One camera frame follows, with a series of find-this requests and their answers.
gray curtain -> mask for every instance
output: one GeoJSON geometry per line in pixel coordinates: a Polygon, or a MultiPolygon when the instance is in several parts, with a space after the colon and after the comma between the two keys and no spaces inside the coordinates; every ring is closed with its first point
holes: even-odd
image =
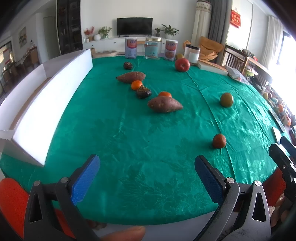
{"type": "Polygon", "coordinates": [[[228,0],[207,0],[212,4],[212,17],[208,38],[222,42],[228,0]]]}

dark cabinet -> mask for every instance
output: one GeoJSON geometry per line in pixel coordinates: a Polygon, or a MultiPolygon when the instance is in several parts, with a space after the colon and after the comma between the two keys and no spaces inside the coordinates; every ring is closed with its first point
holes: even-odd
{"type": "Polygon", "coordinates": [[[62,55],[83,49],[80,0],[57,0],[57,31],[62,55]]]}

shiitake mushroom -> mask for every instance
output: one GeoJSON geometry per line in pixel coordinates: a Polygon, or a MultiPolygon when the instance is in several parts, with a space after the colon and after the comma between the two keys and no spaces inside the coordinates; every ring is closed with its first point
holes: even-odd
{"type": "Polygon", "coordinates": [[[133,69],[133,64],[131,62],[124,62],[123,67],[125,69],[133,69]]]}
{"type": "Polygon", "coordinates": [[[140,88],[136,91],[136,95],[139,99],[145,99],[148,96],[152,95],[152,91],[147,87],[141,85],[140,88]]]}

plastic jar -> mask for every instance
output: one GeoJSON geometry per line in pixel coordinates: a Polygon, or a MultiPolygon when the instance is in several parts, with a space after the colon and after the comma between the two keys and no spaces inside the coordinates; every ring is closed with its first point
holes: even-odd
{"type": "Polygon", "coordinates": [[[168,40],[168,39],[166,40],[164,59],[169,61],[175,60],[177,44],[178,44],[177,40],[168,40]]]}
{"type": "Polygon", "coordinates": [[[145,38],[145,58],[159,59],[161,53],[162,38],[146,37],[145,38]]]}
{"type": "Polygon", "coordinates": [[[196,64],[200,55],[200,47],[195,47],[190,44],[186,44],[184,58],[188,59],[190,63],[196,64]]]}

television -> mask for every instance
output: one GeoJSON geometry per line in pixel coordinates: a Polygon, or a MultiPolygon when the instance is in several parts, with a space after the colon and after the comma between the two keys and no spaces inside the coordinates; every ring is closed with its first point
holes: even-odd
{"type": "Polygon", "coordinates": [[[117,35],[152,35],[152,18],[118,18],[117,35]]]}

